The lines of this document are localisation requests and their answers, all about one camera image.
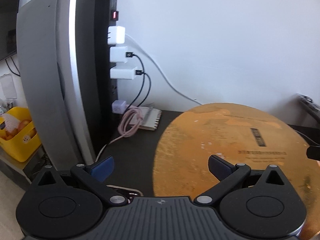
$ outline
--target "spiral notebook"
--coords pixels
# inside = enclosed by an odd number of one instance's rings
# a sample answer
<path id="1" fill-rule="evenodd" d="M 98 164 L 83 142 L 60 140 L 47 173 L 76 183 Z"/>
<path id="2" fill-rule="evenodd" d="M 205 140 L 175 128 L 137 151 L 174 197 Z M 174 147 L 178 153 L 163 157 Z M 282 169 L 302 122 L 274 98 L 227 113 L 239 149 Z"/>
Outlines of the spiral notebook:
<path id="1" fill-rule="evenodd" d="M 141 125 L 139 126 L 139 129 L 152 130 L 152 131 L 157 129 L 162 111 L 159 109 L 145 107 L 145 106 L 141 106 L 140 109 L 142 112 L 143 120 Z M 135 125 L 136 123 L 137 123 L 137 117 L 134 116 L 129 124 Z"/>

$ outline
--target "gray appliance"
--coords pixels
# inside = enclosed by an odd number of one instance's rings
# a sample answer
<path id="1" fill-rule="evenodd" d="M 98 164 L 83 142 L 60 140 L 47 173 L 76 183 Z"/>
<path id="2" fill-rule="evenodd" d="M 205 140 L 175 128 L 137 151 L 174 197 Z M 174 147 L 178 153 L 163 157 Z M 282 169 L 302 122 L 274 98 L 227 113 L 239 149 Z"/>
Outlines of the gray appliance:
<path id="1" fill-rule="evenodd" d="M 118 118 L 108 26 L 116 0 L 31 0 L 19 9 L 17 52 L 28 107 L 57 170 L 92 164 Z"/>

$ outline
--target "red power switch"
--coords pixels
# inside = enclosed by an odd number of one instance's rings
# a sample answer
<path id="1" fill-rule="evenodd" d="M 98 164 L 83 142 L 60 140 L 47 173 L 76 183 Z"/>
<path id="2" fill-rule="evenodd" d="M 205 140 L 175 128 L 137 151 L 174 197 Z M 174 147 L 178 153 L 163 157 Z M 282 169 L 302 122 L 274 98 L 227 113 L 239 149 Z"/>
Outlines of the red power switch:
<path id="1" fill-rule="evenodd" d="M 119 12 L 118 11 L 111 11 L 111 20 L 112 21 L 119 20 Z"/>

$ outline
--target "triangular cutout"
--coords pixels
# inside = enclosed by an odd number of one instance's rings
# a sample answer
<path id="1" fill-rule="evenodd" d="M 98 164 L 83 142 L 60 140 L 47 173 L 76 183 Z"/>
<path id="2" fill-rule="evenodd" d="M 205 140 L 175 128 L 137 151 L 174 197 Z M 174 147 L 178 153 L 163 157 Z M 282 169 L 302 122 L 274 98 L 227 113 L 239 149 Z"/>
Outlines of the triangular cutout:
<path id="1" fill-rule="evenodd" d="M 276 185 L 284 185 L 282 179 L 280 178 L 278 172 L 271 171 L 269 177 L 267 178 L 266 183 L 276 184 Z"/>
<path id="2" fill-rule="evenodd" d="M 45 174 L 43 174 L 41 180 L 38 183 L 38 186 L 50 185 L 55 183 L 56 183 L 56 180 L 52 176 L 51 172 L 47 171 Z"/>

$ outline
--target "dark table surface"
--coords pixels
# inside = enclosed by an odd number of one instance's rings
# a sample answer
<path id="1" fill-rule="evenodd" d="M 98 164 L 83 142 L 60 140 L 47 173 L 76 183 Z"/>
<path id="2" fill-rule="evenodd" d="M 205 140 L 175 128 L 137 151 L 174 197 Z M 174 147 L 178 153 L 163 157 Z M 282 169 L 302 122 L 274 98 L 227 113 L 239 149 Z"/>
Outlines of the dark table surface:
<path id="1" fill-rule="evenodd" d="M 106 185 L 115 185 L 140 190 L 144 196 L 154 196 L 152 173 L 158 141 L 166 127 L 182 112 L 162 111 L 159 126 L 155 131 L 138 129 L 129 138 L 122 138 L 107 146 L 101 158 L 113 156 L 115 169 L 105 180 Z M 320 142 L 320 130 L 290 125 L 316 142 Z"/>

